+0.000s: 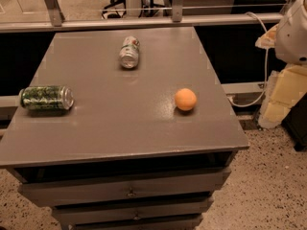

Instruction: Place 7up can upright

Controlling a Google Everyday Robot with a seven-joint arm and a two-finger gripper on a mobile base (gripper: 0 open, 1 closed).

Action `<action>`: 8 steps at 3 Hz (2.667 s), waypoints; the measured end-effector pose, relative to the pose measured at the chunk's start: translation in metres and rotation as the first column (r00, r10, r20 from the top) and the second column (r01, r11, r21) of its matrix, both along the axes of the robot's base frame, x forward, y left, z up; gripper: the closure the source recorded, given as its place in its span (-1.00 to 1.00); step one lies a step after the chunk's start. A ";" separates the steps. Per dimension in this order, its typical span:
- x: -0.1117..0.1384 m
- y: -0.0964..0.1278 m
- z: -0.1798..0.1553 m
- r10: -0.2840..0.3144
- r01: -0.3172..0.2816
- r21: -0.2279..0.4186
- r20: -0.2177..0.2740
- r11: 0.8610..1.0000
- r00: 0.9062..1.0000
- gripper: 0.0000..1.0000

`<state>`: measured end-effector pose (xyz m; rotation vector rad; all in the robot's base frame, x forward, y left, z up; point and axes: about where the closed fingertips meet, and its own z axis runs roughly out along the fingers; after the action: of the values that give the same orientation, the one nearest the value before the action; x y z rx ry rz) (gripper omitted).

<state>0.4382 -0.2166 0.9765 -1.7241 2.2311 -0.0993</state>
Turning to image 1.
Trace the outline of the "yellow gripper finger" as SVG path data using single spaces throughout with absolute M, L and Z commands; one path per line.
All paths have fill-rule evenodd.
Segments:
M 270 49 L 275 47 L 276 28 L 270 28 L 261 35 L 255 42 L 255 46 L 261 49 Z
M 290 113 L 307 93 L 307 66 L 287 64 L 281 71 L 272 71 L 260 108 L 258 124 L 274 128 Z

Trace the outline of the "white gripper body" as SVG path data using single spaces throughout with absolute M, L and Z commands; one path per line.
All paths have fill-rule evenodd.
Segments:
M 295 0 L 276 30 L 275 55 L 286 63 L 307 64 L 307 0 Z

